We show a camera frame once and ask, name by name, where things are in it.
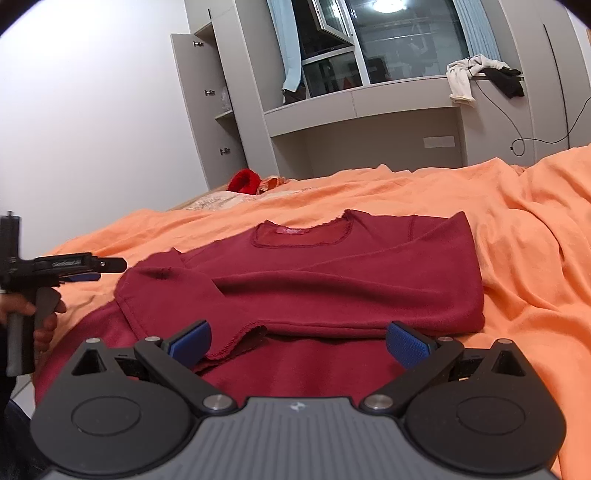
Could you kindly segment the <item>light blue right curtain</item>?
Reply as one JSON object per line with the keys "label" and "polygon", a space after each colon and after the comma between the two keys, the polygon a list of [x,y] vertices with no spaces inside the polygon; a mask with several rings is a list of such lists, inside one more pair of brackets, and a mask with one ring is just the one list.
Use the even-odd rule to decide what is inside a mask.
{"label": "light blue right curtain", "polygon": [[454,0],[471,56],[501,60],[496,38],[481,0]]}

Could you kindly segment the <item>light blue left curtain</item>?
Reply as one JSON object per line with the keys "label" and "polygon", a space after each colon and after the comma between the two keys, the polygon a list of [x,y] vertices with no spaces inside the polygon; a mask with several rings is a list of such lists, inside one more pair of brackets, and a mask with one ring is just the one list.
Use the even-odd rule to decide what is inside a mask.
{"label": "light blue left curtain", "polygon": [[301,85],[301,48],[293,2],[290,0],[267,0],[273,21],[276,39],[283,60],[283,90],[294,93]]}

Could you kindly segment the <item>black cloth on ledge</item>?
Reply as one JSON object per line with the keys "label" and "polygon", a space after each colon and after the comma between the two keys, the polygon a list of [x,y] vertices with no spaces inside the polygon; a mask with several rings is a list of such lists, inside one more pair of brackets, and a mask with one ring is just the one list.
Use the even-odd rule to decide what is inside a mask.
{"label": "black cloth on ledge", "polygon": [[522,75],[520,70],[508,67],[501,69],[484,68],[482,73],[506,98],[523,98],[525,96],[520,80]]}

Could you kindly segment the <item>window with white frame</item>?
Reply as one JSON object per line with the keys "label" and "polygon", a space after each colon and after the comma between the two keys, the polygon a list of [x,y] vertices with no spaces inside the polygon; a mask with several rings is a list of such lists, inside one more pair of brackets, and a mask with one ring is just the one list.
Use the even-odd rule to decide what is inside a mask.
{"label": "window with white frame", "polygon": [[308,97],[446,73],[469,49],[452,1],[294,1]]}

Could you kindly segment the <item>red plush item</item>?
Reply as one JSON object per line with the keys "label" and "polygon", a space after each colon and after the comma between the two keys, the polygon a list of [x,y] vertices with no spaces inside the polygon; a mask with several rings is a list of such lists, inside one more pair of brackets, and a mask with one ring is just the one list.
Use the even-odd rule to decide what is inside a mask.
{"label": "red plush item", "polygon": [[260,178],[259,174],[249,168],[245,168],[239,170],[238,173],[232,177],[228,183],[228,191],[256,195],[257,191],[259,191],[260,183],[262,183],[262,178]]}

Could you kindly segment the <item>light blue curtain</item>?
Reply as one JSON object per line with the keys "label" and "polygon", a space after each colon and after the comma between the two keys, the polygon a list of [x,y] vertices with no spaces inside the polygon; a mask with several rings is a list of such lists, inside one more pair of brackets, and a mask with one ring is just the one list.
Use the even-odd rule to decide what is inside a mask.
{"label": "light blue curtain", "polygon": [[293,2],[290,0],[267,0],[273,21],[276,39],[283,60],[283,90],[294,93],[301,85],[301,48]]}
{"label": "light blue curtain", "polygon": [[481,0],[454,0],[471,56],[501,60],[496,38]]}

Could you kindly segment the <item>orange bed sheet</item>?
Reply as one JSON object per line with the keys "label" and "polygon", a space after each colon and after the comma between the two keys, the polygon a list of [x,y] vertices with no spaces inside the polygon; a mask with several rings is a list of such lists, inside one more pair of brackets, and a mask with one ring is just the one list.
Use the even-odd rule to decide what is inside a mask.
{"label": "orange bed sheet", "polygon": [[[304,180],[310,190],[222,211],[141,210],[62,246],[122,256],[129,269],[169,250],[188,252],[264,222],[307,229],[348,210],[373,216],[450,218],[470,225],[483,282],[484,327],[459,336],[473,348],[514,340],[552,392],[567,422],[557,468],[590,475],[590,151],[567,150],[534,166],[499,159],[414,173],[346,170]],[[68,284],[68,310],[52,350],[86,315],[114,297],[122,276]]]}

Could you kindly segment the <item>maroon knit sweater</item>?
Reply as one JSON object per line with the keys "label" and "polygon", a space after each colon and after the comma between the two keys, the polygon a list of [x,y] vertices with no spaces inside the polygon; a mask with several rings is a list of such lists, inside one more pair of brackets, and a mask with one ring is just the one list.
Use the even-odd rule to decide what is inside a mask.
{"label": "maroon knit sweater", "polygon": [[128,269],[113,299],[54,347],[35,377],[43,399],[90,337],[125,348],[204,320],[211,347],[194,370],[235,400],[249,396],[360,401],[400,374],[386,332],[471,334],[485,324],[470,225],[450,218],[348,210],[307,229],[270,222]]}

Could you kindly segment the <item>grey wardrobe cabinet unit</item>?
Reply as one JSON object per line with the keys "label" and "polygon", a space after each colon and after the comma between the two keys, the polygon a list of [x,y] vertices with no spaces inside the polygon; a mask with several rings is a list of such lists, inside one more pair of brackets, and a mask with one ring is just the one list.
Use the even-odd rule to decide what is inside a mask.
{"label": "grey wardrobe cabinet unit", "polygon": [[304,179],[343,169],[456,168],[501,158],[530,166],[590,141],[590,25],[561,1],[482,1],[501,60],[522,72],[506,98],[481,72],[474,106],[446,73],[308,97],[283,90],[267,1],[188,1],[185,34],[214,39],[246,167]]}

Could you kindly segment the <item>floral peach pillow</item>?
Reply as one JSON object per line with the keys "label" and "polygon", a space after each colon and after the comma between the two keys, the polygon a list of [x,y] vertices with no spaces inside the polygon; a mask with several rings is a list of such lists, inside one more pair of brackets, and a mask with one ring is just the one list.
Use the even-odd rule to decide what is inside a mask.
{"label": "floral peach pillow", "polygon": [[204,195],[199,195],[185,201],[181,205],[174,207],[174,210],[222,211],[245,202],[256,202],[259,200],[283,197],[310,189],[311,186],[304,185],[303,181],[300,180],[287,179],[280,176],[270,176],[263,178],[256,194],[231,192],[228,191],[226,185],[222,185]]}

